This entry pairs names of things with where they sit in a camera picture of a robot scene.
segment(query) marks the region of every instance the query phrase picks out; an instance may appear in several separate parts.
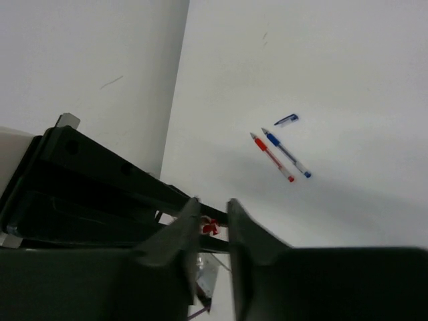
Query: black plastic part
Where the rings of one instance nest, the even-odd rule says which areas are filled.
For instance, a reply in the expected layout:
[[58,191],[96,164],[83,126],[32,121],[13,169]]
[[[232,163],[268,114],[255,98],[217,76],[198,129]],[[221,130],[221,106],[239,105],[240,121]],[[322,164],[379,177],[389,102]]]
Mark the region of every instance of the black plastic part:
[[412,247],[295,249],[227,207],[237,321],[428,320],[428,255]]
[[0,320],[187,319],[200,204],[134,249],[0,251]]
[[[65,247],[132,247],[177,216],[189,196],[66,126],[34,138],[0,200],[0,226],[26,240]],[[226,214],[201,205],[204,215]],[[203,251],[226,253],[225,241],[201,236]]]

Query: white surface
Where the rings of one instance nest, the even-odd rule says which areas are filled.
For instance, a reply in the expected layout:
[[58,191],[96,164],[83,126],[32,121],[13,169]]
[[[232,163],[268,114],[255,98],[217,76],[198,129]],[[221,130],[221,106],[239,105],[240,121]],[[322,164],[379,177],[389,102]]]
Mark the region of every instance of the white surface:
[[[191,1],[161,179],[237,197],[292,245],[428,245],[427,17],[424,0]],[[260,127],[314,176],[287,182]]]
[[71,112],[79,131],[158,176],[188,4],[2,1],[0,126],[42,134]]
[[[33,135],[0,126],[0,197],[21,162]],[[0,246],[18,248],[20,238],[0,231]]]

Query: white table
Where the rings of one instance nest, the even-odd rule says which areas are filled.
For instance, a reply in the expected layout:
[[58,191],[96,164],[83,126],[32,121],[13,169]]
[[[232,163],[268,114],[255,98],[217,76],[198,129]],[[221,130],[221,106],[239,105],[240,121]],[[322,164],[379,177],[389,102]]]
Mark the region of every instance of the white table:
[[[427,246],[427,17],[426,1],[191,1],[161,179],[238,198],[292,245]],[[287,182],[260,127],[313,177],[273,149]]]

